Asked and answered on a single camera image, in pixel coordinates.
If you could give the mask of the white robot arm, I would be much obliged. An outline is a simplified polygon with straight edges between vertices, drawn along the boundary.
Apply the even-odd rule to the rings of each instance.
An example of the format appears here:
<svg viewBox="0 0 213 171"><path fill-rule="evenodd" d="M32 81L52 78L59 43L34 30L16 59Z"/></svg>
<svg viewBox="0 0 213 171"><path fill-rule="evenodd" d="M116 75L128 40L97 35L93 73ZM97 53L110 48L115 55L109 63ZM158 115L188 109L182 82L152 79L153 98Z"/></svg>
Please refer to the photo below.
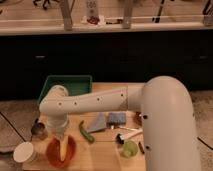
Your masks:
<svg viewBox="0 0 213 171"><path fill-rule="evenodd" d="M157 76L145 84L70 96L55 85L39 110L60 137L70 114L134 111L142 114L146 171L202 171L196 121L187 88L174 77Z"/></svg>

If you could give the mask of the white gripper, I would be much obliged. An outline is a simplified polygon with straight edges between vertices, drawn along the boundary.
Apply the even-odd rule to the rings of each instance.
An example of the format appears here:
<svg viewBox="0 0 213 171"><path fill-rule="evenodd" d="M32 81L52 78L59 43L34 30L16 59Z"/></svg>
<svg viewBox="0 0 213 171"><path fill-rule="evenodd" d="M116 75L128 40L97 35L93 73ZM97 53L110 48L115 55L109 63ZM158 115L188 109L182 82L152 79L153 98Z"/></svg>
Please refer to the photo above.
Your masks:
<svg viewBox="0 0 213 171"><path fill-rule="evenodd" d="M69 118L67 115L47 117L47 128L58 140L64 138L68 125Z"/></svg>

